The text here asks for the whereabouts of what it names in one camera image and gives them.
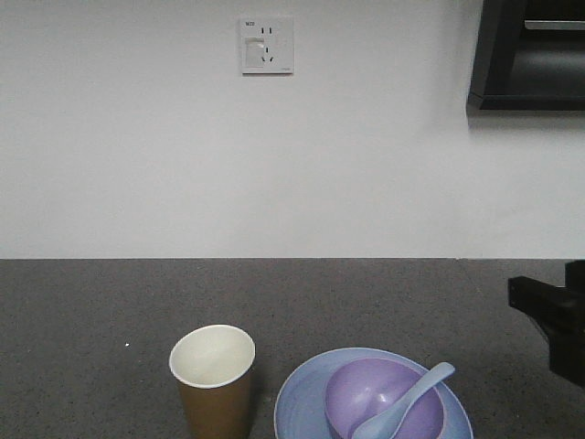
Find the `countertop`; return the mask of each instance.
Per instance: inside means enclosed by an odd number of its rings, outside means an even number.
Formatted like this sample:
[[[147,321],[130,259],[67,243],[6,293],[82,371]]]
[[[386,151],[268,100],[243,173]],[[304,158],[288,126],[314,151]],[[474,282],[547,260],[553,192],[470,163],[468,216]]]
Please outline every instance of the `countertop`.
[[[507,304],[509,277],[563,284],[564,263],[0,261],[0,437],[187,439],[168,354],[225,323],[256,342],[250,439],[274,437],[276,396],[297,366],[346,347],[450,361],[477,439],[581,439],[585,391],[548,370],[547,343]]]

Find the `black shelf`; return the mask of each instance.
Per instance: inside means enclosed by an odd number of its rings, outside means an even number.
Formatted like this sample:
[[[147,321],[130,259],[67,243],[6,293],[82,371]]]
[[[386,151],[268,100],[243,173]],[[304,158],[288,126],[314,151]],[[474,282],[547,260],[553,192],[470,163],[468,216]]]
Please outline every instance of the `black shelf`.
[[[545,16],[546,4],[552,5]],[[585,20],[574,0],[484,0],[468,104],[480,110],[585,110],[585,31],[530,30],[529,18]]]

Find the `spoon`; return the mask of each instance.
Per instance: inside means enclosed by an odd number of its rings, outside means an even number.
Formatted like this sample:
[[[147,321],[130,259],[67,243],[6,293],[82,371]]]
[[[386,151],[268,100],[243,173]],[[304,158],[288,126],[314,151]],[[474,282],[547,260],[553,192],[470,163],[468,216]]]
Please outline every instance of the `spoon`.
[[[409,391],[402,395],[384,412],[372,416],[356,428],[351,439],[393,439],[399,432],[410,408],[436,384],[450,377],[455,367],[450,363],[439,363],[425,373]]]

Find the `black stand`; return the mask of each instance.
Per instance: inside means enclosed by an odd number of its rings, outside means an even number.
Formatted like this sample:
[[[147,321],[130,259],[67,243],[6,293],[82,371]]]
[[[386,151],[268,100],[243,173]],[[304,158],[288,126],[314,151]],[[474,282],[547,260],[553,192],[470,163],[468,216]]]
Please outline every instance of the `black stand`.
[[[550,370],[585,388],[585,261],[565,266],[565,285],[509,279],[509,304],[530,316],[548,340]]]

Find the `white wall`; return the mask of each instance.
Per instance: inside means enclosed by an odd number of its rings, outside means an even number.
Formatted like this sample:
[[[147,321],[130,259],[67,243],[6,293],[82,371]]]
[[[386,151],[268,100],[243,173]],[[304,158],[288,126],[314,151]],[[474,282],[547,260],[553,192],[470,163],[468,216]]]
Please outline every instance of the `white wall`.
[[[585,117],[468,121],[480,8],[1,1],[0,257],[583,257]]]

